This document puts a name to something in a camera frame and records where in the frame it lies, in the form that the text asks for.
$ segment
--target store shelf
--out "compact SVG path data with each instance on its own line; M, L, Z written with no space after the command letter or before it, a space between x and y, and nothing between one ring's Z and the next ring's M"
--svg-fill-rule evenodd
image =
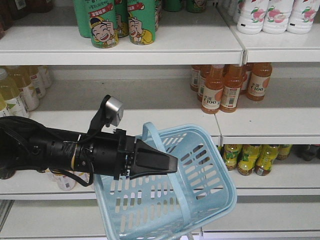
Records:
M315 20L308 34L294 34L288 31L282 34L244 34L237 30L226 10L217 8L230 30L244 49L244 63L259 62L320 62L320 23Z
M262 101L241 95L215 116L222 144L319 144L319 78L272 78Z
M0 41L0 65L240 64L243 49L215 7L194 14L163 11L156 40L135 45L129 37L108 49L80 36L72 1L14 22Z

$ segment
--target basket handle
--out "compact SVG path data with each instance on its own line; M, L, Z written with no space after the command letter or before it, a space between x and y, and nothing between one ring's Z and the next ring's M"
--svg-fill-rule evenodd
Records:
M166 153L167 152L166 148L159 136L158 130L156 129L155 125L152 122L146 122L145 124L143 124L142 141L146 141L148 139L149 133L151 135L152 141L154 142L156 148L159 151ZM191 221L191 214L190 214L188 202L185 198L184 191L181 189L176 173L168 173L167 176L170 180L170 183L178 199L180 209L182 212L183 221L185 224L188 224Z

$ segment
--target robotic arm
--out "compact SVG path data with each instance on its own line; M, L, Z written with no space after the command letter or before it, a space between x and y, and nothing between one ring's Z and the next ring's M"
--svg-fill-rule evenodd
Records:
M126 131L101 132L103 126L118 126L123 104L105 96L87 133L48 128L28 118L0 118L0 176L18 170L50 169L83 186L93 183L94 174L131 179L145 175L174 173L178 160L158 151ZM69 171L90 173L88 182Z

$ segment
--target light blue shopping basket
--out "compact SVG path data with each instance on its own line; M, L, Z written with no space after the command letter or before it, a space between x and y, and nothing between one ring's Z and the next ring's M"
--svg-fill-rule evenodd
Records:
M108 240L179 239L234 208L236 188L204 129L188 124L157 131L148 122L137 138L178 158L178 171L132 180L96 175Z

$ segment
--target white cap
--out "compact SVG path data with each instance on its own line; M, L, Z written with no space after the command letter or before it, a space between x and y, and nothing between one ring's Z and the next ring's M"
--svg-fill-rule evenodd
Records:
M0 80L5 79L6 77L8 77L8 73L4 68L0 68Z

